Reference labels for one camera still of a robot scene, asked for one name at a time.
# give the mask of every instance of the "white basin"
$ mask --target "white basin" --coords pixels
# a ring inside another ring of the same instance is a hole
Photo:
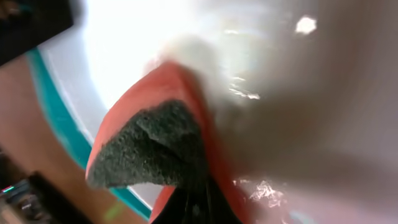
[[[289,209],[317,223],[398,222],[398,1],[81,6],[39,49],[89,142],[167,55],[198,71],[237,175],[287,183]],[[131,187],[149,208],[160,190]]]

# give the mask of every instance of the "brown surface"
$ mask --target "brown surface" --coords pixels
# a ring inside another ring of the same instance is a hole
[[[68,157],[45,121],[24,57],[0,68],[0,145],[27,172],[43,173],[93,223],[145,223],[125,205],[115,219],[104,219],[121,202],[107,191],[87,187],[83,170]]]

